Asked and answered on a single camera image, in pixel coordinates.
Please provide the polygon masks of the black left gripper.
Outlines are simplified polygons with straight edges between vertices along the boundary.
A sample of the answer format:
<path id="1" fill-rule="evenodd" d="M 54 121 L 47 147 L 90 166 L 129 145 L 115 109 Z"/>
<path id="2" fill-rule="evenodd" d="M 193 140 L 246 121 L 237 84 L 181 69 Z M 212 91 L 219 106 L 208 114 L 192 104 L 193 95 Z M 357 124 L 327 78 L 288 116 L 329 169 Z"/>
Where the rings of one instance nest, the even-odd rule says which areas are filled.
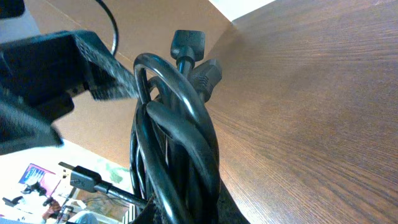
<path id="1" fill-rule="evenodd" d="M 138 97 L 134 75 L 92 31 L 72 30 L 1 44 L 1 154 L 61 146 L 53 122 L 84 91 L 94 100 Z"/>

